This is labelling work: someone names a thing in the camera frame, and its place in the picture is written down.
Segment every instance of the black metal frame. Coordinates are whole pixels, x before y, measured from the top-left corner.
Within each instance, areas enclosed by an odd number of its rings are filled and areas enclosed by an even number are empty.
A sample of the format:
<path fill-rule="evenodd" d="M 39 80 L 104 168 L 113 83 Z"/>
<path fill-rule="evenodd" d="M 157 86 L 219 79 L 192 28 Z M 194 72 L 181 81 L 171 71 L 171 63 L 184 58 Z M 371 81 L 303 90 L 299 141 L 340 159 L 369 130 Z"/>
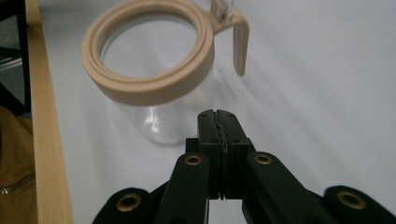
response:
<path fill-rule="evenodd" d="M 0 0 L 0 21 L 12 16 L 17 18 L 18 37 L 21 50 L 0 48 L 0 54 L 7 57 L 21 57 L 23 68 L 24 109 L 22 112 L 31 111 L 31 91 L 29 73 L 29 53 L 27 40 L 26 7 L 24 0 Z M 15 104 L 13 99 L 1 99 L 2 105 Z"/>
<path fill-rule="evenodd" d="M 169 182 L 151 193 L 119 191 L 93 223 L 203 224 L 209 200 L 218 198 L 242 200 L 248 224 L 396 223 L 356 189 L 310 192 L 277 157 L 256 151 L 236 116 L 221 110 L 198 116 L 198 138 L 187 139 Z"/>

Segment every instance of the white table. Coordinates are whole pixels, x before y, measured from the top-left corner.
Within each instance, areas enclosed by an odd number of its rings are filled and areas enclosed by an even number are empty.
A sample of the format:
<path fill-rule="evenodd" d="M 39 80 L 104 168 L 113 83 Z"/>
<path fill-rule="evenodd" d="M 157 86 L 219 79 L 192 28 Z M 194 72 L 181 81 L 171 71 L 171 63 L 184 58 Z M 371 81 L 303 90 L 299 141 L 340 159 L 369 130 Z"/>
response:
<path fill-rule="evenodd" d="M 115 4 L 40 0 L 75 223 L 92 222 L 118 190 L 156 189 L 184 151 L 142 138 L 80 62 L 90 23 Z M 233 70 L 231 31 L 217 35 L 215 108 L 306 188 L 350 186 L 396 214 L 396 3 L 236 5 L 250 24 L 247 71 Z M 210 206 L 210 223 L 244 222 L 240 202 Z"/>

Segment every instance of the wooden edge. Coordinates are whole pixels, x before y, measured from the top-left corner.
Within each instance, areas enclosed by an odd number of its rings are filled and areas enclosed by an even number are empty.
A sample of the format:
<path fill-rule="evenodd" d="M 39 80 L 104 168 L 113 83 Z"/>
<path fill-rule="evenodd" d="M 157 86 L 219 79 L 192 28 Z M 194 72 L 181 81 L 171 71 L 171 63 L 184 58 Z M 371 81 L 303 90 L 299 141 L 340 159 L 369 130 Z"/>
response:
<path fill-rule="evenodd" d="M 73 223 L 64 155 L 37 0 L 26 1 L 38 223 Z"/>

